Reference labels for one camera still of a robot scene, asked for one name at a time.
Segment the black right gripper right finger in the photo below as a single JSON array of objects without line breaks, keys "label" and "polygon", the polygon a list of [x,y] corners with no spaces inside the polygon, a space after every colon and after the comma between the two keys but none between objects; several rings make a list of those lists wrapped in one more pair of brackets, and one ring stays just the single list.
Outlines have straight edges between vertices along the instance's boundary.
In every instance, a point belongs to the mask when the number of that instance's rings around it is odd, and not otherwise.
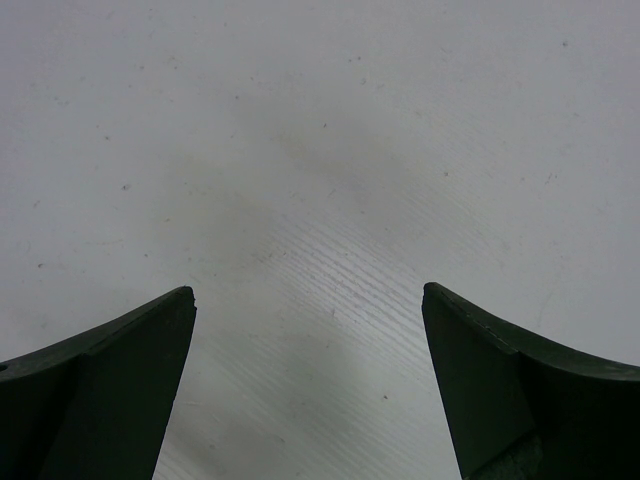
[{"label": "black right gripper right finger", "polygon": [[638,367],[561,345],[435,282],[422,314],[462,478],[638,478]]}]

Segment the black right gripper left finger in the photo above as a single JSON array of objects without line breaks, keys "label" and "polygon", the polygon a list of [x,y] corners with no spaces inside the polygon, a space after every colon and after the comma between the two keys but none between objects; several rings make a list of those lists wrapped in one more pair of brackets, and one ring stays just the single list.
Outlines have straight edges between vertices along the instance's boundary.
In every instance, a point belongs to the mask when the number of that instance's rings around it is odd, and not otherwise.
[{"label": "black right gripper left finger", "polygon": [[196,319],[176,288],[1,364],[4,479],[153,477]]}]

